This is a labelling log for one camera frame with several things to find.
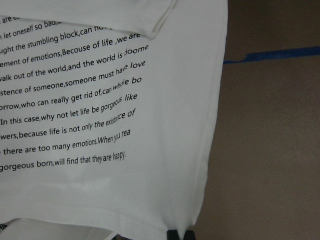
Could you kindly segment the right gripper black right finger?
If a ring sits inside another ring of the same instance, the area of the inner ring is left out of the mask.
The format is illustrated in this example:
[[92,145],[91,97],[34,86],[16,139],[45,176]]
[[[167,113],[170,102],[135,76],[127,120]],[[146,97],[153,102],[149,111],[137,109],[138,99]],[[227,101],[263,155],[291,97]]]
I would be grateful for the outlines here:
[[196,240],[196,235],[193,230],[187,230],[184,234],[183,240]]

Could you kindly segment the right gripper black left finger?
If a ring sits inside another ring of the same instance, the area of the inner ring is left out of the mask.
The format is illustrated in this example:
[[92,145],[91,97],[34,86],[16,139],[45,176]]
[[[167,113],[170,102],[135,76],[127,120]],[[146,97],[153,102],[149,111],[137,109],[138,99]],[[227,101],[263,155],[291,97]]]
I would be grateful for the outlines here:
[[176,229],[170,229],[166,232],[167,240],[180,240],[179,233]]

